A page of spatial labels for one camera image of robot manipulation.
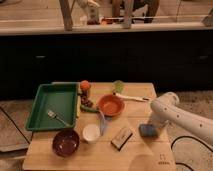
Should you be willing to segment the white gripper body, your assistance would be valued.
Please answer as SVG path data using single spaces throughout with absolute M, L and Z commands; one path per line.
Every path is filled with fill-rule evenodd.
M 156 113 L 152 113 L 149 117 L 148 123 L 153 125 L 158 132 L 161 132 L 166 127 L 168 120 Z

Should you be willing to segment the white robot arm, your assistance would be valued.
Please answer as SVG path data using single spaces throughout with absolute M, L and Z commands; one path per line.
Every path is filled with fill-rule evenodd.
M 152 100 L 150 107 L 161 122 L 171 121 L 213 145 L 213 120 L 185 111 L 178 107 L 179 104 L 177 94 L 167 92 Z

